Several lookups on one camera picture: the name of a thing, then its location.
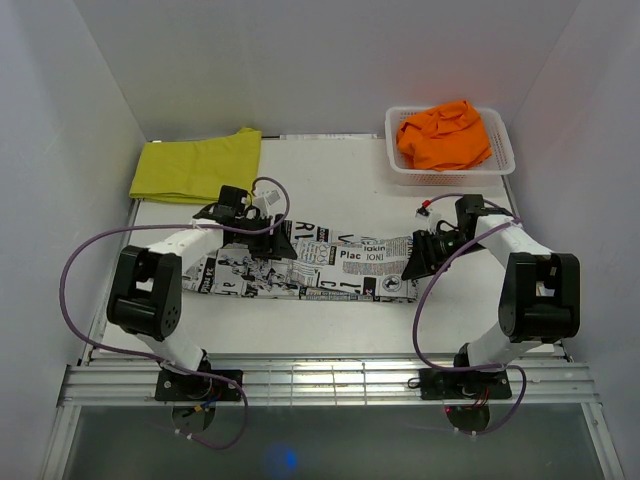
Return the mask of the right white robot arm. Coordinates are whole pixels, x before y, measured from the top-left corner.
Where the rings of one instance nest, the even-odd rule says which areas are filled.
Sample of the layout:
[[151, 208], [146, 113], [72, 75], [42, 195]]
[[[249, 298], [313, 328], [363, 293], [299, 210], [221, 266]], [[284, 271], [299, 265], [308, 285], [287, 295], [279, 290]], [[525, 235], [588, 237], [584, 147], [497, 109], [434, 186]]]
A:
[[413, 232], [402, 277], [426, 278], [431, 291], [459, 257], [478, 248], [503, 267], [494, 325], [464, 345], [451, 367], [418, 356], [428, 371], [451, 374], [458, 394], [474, 397], [487, 386], [487, 373], [503, 371], [524, 353], [578, 333], [580, 262], [573, 254], [557, 253], [534, 240], [519, 218], [482, 195], [458, 194], [455, 199], [454, 225]]

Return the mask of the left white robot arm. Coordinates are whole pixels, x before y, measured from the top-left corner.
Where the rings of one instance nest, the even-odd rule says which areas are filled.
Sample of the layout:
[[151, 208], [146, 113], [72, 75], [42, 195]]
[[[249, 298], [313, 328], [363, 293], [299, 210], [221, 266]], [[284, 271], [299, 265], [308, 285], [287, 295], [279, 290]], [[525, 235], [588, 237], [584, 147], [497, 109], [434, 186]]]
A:
[[178, 373], [177, 386], [190, 399], [210, 392], [213, 374], [206, 351], [180, 325], [182, 276], [228, 244], [246, 246], [254, 259], [297, 258], [282, 228], [290, 198], [272, 183], [276, 188], [263, 193], [225, 185], [188, 224], [175, 225], [174, 234], [144, 247], [128, 245], [118, 258], [107, 320], [145, 343], [162, 368]]

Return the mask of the newspaper print trousers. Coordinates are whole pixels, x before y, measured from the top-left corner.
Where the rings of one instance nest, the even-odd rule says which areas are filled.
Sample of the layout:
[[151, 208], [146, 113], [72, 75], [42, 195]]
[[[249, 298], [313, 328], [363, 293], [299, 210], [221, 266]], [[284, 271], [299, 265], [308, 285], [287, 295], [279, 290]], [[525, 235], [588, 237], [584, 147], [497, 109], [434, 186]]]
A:
[[297, 258], [258, 260], [231, 244], [192, 265], [182, 277], [185, 291], [205, 295], [314, 301], [412, 303], [415, 280], [402, 273], [412, 238], [380, 239], [312, 223], [282, 224]]

